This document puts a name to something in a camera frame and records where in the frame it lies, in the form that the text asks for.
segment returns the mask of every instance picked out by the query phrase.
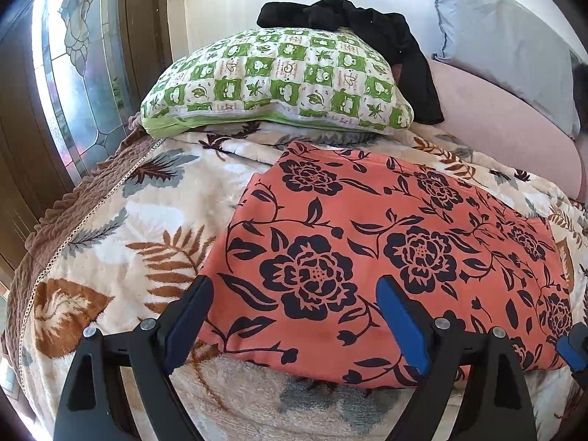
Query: beige blanket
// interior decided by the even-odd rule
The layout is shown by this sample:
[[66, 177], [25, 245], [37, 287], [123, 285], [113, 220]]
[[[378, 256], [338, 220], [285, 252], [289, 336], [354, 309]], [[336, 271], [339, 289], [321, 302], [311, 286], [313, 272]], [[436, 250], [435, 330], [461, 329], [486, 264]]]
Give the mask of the beige blanket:
[[[49, 431], [84, 327], [93, 324], [106, 334], [131, 330], [178, 298], [230, 221], [251, 176], [274, 163], [292, 131], [321, 147], [353, 143], [430, 166], [483, 187], [528, 217], [548, 217], [571, 292], [573, 321], [584, 319], [588, 278], [581, 264], [588, 256], [588, 223], [550, 182], [506, 168], [451, 135], [417, 124], [394, 138], [366, 136], [364, 141], [270, 123], [224, 130], [231, 136], [190, 132], [155, 143], [89, 210], [37, 277], [18, 340], [18, 370]], [[143, 439], [155, 439], [131, 373], [125, 371], [124, 378]], [[211, 440], [384, 439], [412, 394], [298, 379], [233, 360], [199, 342], [171, 379], [192, 420]], [[575, 399], [569, 370], [532, 373], [527, 381], [539, 439], [549, 439], [568, 398]], [[456, 389], [437, 439], [449, 436], [460, 400]]]

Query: green and white pillow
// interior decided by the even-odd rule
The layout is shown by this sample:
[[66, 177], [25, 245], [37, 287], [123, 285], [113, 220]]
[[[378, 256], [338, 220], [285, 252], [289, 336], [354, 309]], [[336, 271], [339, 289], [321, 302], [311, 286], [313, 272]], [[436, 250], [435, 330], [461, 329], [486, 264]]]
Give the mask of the green and white pillow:
[[413, 120], [389, 64], [354, 33], [297, 28], [246, 31], [180, 58], [141, 114], [153, 137], [257, 119], [386, 134]]

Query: red floral fabric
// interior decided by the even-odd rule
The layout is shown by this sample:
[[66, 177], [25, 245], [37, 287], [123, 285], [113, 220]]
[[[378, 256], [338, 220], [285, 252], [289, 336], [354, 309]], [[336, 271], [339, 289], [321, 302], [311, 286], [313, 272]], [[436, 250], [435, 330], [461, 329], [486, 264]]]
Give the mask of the red floral fabric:
[[[571, 326], [545, 219], [424, 166], [293, 143], [254, 177], [202, 274], [199, 337], [237, 358], [361, 387], [415, 386], [375, 301], [393, 275], [432, 317], [502, 326], [525, 370], [562, 366]], [[460, 372], [465, 377], [467, 372]]]

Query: stained glass window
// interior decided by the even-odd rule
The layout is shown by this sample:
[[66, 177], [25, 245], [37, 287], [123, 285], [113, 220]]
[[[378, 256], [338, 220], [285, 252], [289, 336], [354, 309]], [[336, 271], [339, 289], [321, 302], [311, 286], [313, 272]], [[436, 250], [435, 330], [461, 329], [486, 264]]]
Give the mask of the stained glass window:
[[116, 0], [35, 0], [32, 55], [45, 119], [73, 182], [112, 156], [133, 114]]

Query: silver bolt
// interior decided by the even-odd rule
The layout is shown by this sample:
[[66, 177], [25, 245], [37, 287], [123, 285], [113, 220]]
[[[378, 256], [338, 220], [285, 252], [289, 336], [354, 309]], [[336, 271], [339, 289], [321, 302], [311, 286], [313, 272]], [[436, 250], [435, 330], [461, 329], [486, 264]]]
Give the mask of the silver bolt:
[[96, 333], [95, 326], [86, 326], [86, 328], [83, 329], [83, 337], [84, 338], [92, 338], [95, 333]]
[[155, 328], [155, 320], [152, 318], [147, 318], [141, 322], [141, 330], [149, 331]]
[[436, 318], [435, 326], [439, 330], [449, 330], [449, 327], [451, 327], [451, 323], [449, 323], [449, 320], [446, 318]]
[[504, 329], [502, 329], [499, 326], [495, 326], [492, 329], [492, 334], [496, 337], [496, 338], [504, 338], [506, 336], [506, 332], [504, 331]]

